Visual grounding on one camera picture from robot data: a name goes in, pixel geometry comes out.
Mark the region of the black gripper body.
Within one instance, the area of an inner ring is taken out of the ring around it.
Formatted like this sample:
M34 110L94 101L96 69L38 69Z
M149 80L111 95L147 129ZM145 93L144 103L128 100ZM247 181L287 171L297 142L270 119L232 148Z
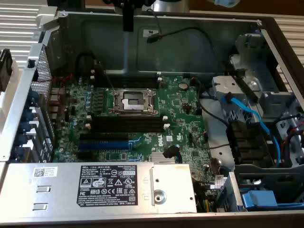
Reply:
M151 6L151 0L103 0L105 4L113 4L116 7L122 6L134 6L134 7L142 7L144 6Z

